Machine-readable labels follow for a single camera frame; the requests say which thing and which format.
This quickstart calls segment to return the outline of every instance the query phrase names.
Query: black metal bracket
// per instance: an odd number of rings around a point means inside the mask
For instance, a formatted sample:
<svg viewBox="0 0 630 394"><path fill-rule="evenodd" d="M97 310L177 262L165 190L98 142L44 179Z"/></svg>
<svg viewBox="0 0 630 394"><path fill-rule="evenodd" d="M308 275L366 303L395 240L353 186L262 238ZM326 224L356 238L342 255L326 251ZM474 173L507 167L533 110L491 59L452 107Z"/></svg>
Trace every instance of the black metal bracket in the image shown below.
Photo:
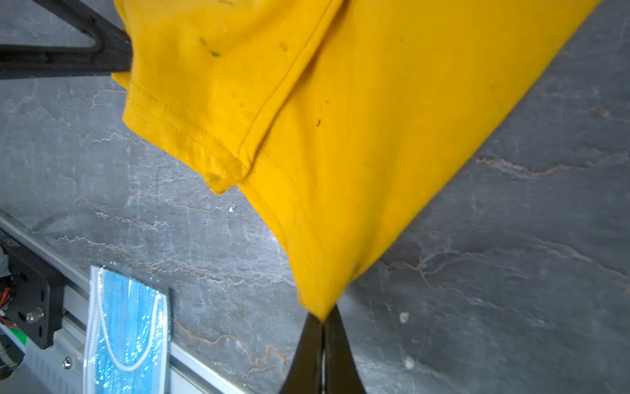
<svg viewBox="0 0 630 394"><path fill-rule="evenodd" d="M13 298L5 314L39 348L46 349L61 328L66 278L2 230L0 247L9 256L12 277Z"/></svg>
<svg viewBox="0 0 630 394"><path fill-rule="evenodd" d="M79 0L33 0L94 39L91 47L0 45L0 79L108 75L131 70L131 39Z"/></svg>

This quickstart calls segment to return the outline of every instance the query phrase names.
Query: face mask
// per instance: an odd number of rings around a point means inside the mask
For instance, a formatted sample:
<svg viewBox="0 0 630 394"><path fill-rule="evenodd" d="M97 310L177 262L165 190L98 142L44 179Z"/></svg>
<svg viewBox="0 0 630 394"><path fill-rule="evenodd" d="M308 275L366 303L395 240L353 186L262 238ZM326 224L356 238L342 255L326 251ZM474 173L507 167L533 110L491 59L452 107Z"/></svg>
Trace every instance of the face mask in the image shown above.
<svg viewBox="0 0 630 394"><path fill-rule="evenodd" d="M168 300L133 279L92 267L83 361L85 394L163 394Z"/></svg>

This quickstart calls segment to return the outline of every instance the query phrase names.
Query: dark stain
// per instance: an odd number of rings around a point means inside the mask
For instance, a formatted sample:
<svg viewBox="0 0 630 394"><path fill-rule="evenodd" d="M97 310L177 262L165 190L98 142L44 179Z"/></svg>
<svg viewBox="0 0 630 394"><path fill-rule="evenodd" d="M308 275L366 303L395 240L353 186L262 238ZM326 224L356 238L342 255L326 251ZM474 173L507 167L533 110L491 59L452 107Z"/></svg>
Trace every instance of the dark stain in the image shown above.
<svg viewBox="0 0 630 394"><path fill-rule="evenodd" d="M593 118L598 119L606 119L607 117L610 117L610 111L608 111L602 105L595 105L594 107L589 108L588 114L591 115Z"/></svg>
<svg viewBox="0 0 630 394"><path fill-rule="evenodd" d="M40 231L45 230L48 226L54 224L57 221L64 220L67 217L70 217L70 214L68 212L59 212L59 213L56 213L56 214L52 214L51 216L47 217L46 219L40 221L39 223L36 223L31 228L31 232L32 233L39 233Z"/></svg>
<svg viewBox="0 0 630 394"><path fill-rule="evenodd" d="M220 53L218 53L218 52L216 52L216 51L214 51L214 50L212 50L212 49L208 49L208 42L205 40L205 38L203 38L203 37L199 37L199 42L201 43L201 45L203 45L203 46L206 48L206 50L207 50L208 52L210 52L210 55L212 55L213 57L219 57L219 56L221 56L221 54L220 54Z"/></svg>
<svg viewBox="0 0 630 394"><path fill-rule="evenodd" d="M409 264L417 264L417 261L422 256L422 248L415 240L411 239L400 239L396 240L383 253L380 260L384 262L386 265L395 264L398 262L407 262Z"/></svg>

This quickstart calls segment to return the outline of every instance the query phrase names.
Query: stitched seam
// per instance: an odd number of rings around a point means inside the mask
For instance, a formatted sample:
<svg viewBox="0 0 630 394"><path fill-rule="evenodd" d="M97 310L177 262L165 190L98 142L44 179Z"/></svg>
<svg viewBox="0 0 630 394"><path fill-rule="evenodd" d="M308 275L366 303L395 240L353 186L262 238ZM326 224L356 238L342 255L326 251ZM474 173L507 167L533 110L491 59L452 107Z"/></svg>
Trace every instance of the stitched seam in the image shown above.
<svg viewBox="0 0 630 394"><path fill-rule="evenodd" d="M258 117L260 116L260 113L263 111L263 109L266 108L266 106L268 105L269 101L276 95L277 91L280 89L280 87L284 84L284 82L287 80L287 77L289 76L289 74L291 74L291 72L293 71L293 69L295 68L295 63L297 63L297 61L299 59L301 59L302 54L304 53L306 47L309 46L309 44L313 41L313 36L315 36L315 33L319 30L319 26L322 23L322 20L324 19L324 17L328 14L330 8L332 7L332 4L335 2L335 0L331 0L328 3L328 6L326 7L326 11L324 11L324 13L321 15L321 17L319 18L319 21L317 23L317 25L315 26L315 29L313 29L313 32L311 33L311 35L309 36L308 40L306 40L306 43L302 46L302 49L300 49L300 52L298 53L298 55L295 57L295 59L293 60L293 63L291 63L291 66L289 67L289 70L285 73L284 77L282 78L282 80L279 82L279 84L275 87L275 89L273 90L273 92L271 93L271 95L269 95L269 97L267 97L267 99L265 100L265 102L262 104L262 106L260 107L260 109L258 110L258 112L256 113L256 116L254 117L254 119L251 122L251 126L249 127L249 130L247 130L247 134L245 134L245 136L243 137L243 139L241 140L241 143L239 144L238 150L237 150L237 156L238 158L241 157L241 151L243 150L243 145L245 144L245 142L249 139L249 136L251 134L251 130L254 128L254 125L256 124L256 122L258 121Z"/></svg>
<svg viewBox="0 0 630 394"><path fill-rule="evenodd" d="M276 168L278 168L278 170L280 172L282 172L284 174L284 176L289 180L289 182L293 186L293 189L296 189L295 184L293 183L293 179L291 179L288 176L288 174L286 172L284 172L284 170L278 165L278 163L276 163L275 160L273 160L272 157L269 156L268 154L265 154L265 153L262 153L262 154L265 156L266 159L271 161L276 166ZM265 165L263 165L260 161L258 161L258 164L261 165L263 168L265 167ZM275 183L280 186L280 189L289 198L289 200L293 200L291 198L291 195L289 193L287 193L287 191L284 188L284 186L282 185L282 183L278 182L278 180L272 175L272 173L269 170L266 170L266 172L267 172L267 174L269 174L273 178ZM313 222L311 221L311 218L309 218L309 216L306 214L306 210L304 209L304 205L302 204L302 199L299 197L298 193L295 193L295 197L296 197L295 199L297 200L297 203L299 204L299 207L302 209L302 215L304 215L304 217L306 218L308 223L311 225L312 233L315 235L315 239L317 239L317 243L319 244L319 251L321 252L321 251L324 250L324 246L323 246L321 240L319 239L319 234L317 233L317 231L315 231L315 225L313 225Z"/></svg>
<svg viewBox="0 0 630 394"><path fill-rule="evenodd" d="M217 143L217 145L219 145L221 147L221 149L223 149L229 156L232 156L233 160L230 161L228 164L225 165L225 170L230 168L235 161L240 162L241 164L241 173L243 173L243 162L239 160L238 157L235 157L226 147L225 145L223 145L223 143L221 143L218 139L216 139L212 134L208 133L208 131L206 129L204 129L203 127L199 126L198 124L192 122L191 120L182 117L181 115L179 115L175 110L173 110L172 108L170 108L167 104L163 103L161 100L159 100L158 98L156 98L154 95L150 94L150 92L148 92L147 90L145 90L144 88L142 88L140 85L136 84L133 79L129 80L129 83L131 85L134 86L134 88L138 89L138 93L152 99L155 100L158 104L162 105L165 109L169 110L176 118L183 120L187 123L189 123L190 125L198 128L199 130L203 131L207 136L211 137L213 141L215 141ZM161 120L163 122L163 124L167 125L168 127L170 127L171 129L175 130L177 133L179 133L180 135L182 135L185 138L191 139L193 141L195 141L197 144L199 144L202 148L204 148L204 150L207 151L211 151L211 149L208 149L208 147L201 143L200 141L198 141L196 138L194 138L193 136L183 132L182 130L178 129L177 127L169 124L169 122L165 122L160 116L156 115L155 113L153 113L152 111L150 111L148 108L146 108L145 106L141 105L138 101L134 100L133 98L131 98L130 95L127 95L127 99L129 101L131 101L134 105L138 106L141 110L145 111L146 113L148 113L149 115L152 115L154 118Z"/></svg>

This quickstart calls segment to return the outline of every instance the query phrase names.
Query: black metal arm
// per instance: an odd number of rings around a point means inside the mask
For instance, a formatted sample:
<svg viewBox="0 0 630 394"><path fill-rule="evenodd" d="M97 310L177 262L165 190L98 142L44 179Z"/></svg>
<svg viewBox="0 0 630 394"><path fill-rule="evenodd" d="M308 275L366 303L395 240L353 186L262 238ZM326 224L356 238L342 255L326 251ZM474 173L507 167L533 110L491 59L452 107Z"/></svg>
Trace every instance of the black metal arm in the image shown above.
<svg viewBox="0 0 630 394"><path fill-rule="evenodd" d="M131 39L79 0L33 0L94 39L91 47L0 45L0 79L107 75L131 70Z"/></svg>

